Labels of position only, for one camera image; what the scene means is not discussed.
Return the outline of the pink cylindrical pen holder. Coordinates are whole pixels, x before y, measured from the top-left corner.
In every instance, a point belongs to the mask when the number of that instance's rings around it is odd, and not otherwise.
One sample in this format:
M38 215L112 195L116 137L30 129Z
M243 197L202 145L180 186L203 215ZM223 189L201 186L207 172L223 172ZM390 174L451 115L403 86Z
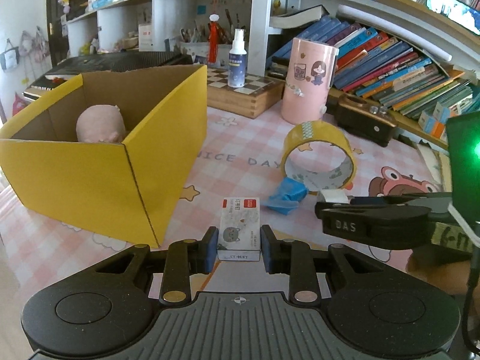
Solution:
M281 116L293 124L322 119L339 49L295 37L289 58Z

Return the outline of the pink cartoon desk mat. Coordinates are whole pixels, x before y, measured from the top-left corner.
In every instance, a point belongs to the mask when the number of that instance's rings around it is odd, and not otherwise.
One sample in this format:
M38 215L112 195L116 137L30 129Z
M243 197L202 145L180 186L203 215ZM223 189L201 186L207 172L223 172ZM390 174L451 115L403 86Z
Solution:
M208 135L169 222L164 243L199 238L220 220L225 197L266 199L281 182L280 159L290 125L277 107L256 119L208 111ZM436 163L394 140L380 147L349 136L357 171L346 192L380 196L438 192ZM127 247L26 209L11 188L1 190L1 299L9 306Z

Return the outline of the smartphone on shelf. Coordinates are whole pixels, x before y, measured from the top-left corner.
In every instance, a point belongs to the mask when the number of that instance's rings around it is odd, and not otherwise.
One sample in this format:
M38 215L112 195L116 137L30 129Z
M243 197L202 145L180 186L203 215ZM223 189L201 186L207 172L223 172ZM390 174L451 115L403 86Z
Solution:
M475 35L479 35L480 14L459 0L426 0L429 10L447 17Z

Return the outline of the yellow tape roll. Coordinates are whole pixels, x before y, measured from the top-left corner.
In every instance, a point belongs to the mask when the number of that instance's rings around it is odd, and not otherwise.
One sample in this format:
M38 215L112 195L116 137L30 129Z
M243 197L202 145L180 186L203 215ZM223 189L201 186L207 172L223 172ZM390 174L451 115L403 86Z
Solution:
M280 169L283 176L316 194L350 186L356 175L356 160L343 131L318 120L298 124L287 133Z

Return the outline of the white pen holder tub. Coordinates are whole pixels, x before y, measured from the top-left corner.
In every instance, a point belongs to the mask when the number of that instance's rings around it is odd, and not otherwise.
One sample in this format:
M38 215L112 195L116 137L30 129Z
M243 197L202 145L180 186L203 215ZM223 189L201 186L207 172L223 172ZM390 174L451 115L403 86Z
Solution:
M180 50L182 54L189 55L193 63L209 64L208 55L210 50L209 42L181 42ZM220 44L217 48L216 62L211 63L215 67L224 67L228 64L229 44Z

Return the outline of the white spray bottle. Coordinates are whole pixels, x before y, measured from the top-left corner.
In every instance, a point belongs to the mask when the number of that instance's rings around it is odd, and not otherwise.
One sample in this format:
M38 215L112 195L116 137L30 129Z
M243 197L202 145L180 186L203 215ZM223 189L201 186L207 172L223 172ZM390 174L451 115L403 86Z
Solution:
M228 86L238 89L245 85L247 72L247 50L245 48L244 30L235 29L232 47L229 52Z

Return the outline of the white charger cube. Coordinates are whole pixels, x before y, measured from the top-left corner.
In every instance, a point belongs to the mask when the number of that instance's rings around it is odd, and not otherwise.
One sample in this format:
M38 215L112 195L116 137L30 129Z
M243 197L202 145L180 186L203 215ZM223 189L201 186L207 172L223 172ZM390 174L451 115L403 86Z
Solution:
M318 203L348 204L350 199L343 189L322 189L317 194Z

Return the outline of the black electronic keyboard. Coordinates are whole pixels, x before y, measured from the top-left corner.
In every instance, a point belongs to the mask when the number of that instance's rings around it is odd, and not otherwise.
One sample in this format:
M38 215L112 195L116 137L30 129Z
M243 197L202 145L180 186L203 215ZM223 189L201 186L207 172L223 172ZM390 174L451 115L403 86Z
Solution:
M59 63L23 92L34 101L66 80L86 72L128 72L143 68L192 64L192 58L177 51L124 51L102 55L71 57Z

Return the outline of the small card box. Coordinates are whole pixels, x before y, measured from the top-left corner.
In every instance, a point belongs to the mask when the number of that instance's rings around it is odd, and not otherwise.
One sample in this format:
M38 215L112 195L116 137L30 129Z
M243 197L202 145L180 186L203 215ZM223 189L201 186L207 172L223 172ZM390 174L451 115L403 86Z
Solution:
M260 200L258 197L225 197L217 242L220 261L260 260Z

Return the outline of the pink plush toy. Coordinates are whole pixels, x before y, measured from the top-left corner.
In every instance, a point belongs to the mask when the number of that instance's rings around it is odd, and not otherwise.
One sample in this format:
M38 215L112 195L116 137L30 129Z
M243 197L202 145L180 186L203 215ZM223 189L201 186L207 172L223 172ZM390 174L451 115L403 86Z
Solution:
M112 105L88 107L77 119L76 137L84 143L121 143L126 129L120 108Z

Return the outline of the yellow cardboard box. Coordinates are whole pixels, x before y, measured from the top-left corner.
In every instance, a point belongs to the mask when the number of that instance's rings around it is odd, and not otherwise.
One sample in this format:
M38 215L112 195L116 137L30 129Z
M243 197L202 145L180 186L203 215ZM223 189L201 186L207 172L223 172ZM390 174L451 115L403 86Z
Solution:
M164 240L207 135L202 65L89 72L73 77L1 128L1 169L28 209L131 243ZM119 108L119 143L84 143L80 114Z

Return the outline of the wooden chess box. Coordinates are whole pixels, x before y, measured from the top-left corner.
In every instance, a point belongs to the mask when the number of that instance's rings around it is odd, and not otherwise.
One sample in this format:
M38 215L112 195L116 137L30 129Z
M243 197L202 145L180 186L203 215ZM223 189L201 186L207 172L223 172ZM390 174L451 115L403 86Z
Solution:
M241 88L228 86L229 72L208 68L208 106L255 119L281 100L282 80L246 75Z

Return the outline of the dark brown wooden box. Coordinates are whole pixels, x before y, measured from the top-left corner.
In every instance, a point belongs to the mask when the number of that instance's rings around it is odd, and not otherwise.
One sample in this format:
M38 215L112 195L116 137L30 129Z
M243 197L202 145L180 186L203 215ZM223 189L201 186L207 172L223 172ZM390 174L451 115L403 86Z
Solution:
M373 105L359 97L329 95L326 106L339 127L381 147L388 146L397 128L395 118L384 106Z

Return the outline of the blue wrapper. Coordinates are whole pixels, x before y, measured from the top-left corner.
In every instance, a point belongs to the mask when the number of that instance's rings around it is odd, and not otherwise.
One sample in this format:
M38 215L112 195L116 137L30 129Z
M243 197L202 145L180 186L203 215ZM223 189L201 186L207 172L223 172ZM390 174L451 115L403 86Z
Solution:
M278 185L275 193L261 201L260 205L282 215L288 215L299 207L299 204L307 195L308 189L303 183L285 177Z

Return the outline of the white bookshelf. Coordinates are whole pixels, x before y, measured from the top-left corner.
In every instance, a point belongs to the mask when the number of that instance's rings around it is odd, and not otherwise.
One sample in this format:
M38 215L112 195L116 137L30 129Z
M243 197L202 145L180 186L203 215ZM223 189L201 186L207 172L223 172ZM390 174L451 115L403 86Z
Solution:
M479 42L448 20L408 0L147 0L151 18L138 18L137 0L97 0L91 15L67 23L73 56L81 47L114 52L131 32L145 51L179 46L190 24L209 42L208 65L220 44L232 47L244 30L246 75L263 76L274 63L286 69L292 41L302 38L337 47L329 95L351 95L385 107L402 128L414 125L444 142L445 120L426 127L442 98L451 99L479 78L458 60L479 61Z

